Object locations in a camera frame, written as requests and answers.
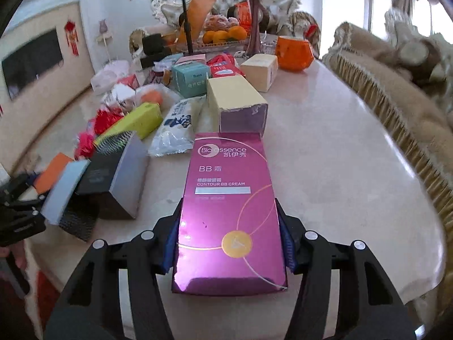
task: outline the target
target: orange vase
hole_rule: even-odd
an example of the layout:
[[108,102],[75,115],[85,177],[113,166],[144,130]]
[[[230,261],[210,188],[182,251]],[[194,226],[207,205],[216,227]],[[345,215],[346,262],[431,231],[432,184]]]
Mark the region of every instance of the orange vase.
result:
[[314,60],[310,42],[303,38],[279,37],[275,54],[279,68],[291,71],[307,69]]

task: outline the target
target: teal box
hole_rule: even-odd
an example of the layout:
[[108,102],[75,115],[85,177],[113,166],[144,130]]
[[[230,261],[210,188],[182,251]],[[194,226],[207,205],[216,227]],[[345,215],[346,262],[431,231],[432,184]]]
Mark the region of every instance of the teal box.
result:
[[173,65],[173,81],[176,89],[184,98],[205,95],[208,92],[208,81],[211,68],[200,62],[185,62]]

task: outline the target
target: silver screw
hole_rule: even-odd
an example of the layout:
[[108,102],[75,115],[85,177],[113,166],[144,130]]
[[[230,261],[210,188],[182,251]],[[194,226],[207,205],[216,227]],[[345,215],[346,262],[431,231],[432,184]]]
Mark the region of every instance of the silver screw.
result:
[[359,250],[359,251],[363,251],[365,248],[366,248],[366,244],[361,241],[361,240],[356,240],[354,242],[354,246]]
[[315,233],[314,231],[307,231],[305,233],[305,237],[308,239],[308,240],[316,240],[318,239],[318,234]]
[[94,249],[101,249],[105,245],[105,242],[101,239],[95,240],[93,242],[93,248]]
[[140,235],[143,240],[151,240],[154,238],[154,233],[151,230],[143,231]]

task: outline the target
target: cream-colored box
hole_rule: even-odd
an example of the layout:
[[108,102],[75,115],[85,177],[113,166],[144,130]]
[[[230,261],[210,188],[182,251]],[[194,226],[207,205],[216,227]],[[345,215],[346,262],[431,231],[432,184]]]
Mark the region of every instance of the cream-colored box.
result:
[[208,79],[208,105],[216,131],[263,135],[268,104],[242,75]]
[[252,56],[241,65],[241,70],[247,80],[260,92],[269,90],[277,76],[278,69],[277,56],[261,53]]

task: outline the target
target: purple box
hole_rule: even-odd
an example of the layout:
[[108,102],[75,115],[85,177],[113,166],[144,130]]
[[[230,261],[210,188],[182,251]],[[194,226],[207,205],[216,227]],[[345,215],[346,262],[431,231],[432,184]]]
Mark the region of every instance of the purple box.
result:
[[244,296],[287,289],[261,136],[196,136],[187,173],[173,292]]

